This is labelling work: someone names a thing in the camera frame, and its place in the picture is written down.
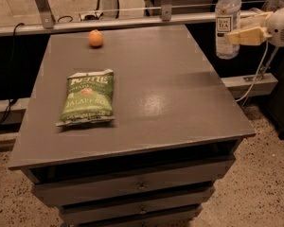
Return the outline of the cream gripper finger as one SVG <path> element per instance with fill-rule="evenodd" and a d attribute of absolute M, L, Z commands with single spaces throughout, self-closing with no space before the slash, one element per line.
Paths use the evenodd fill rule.
<path fill-rule="evenodd" d="M 268 32 L 267 28 L 261 26 L 233 30 L 232 32 L 225 34 L 225 40 L 229 44 L 240 45 L 257 46 L 261 45 L 270 38 L 272 38 L 272 35 Z"/>
<path fill-rule="evenodd" d="M 270 17 L 274 13 L 272 11 L 262 12 L 254 16 L 249 16 L 246 18 L 242 18 L 240 20 L 241 27 L 248 27 L 248 26 L 266 26 Z"/>

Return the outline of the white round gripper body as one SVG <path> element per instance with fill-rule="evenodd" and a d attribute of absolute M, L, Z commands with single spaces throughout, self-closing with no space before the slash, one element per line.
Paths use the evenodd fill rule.
<path fill-rule="evenodd" d="M 284 47 L 284 8 L 277 10 L 267 24 L 271 35 L 269 42 L 278 47 Z"/>

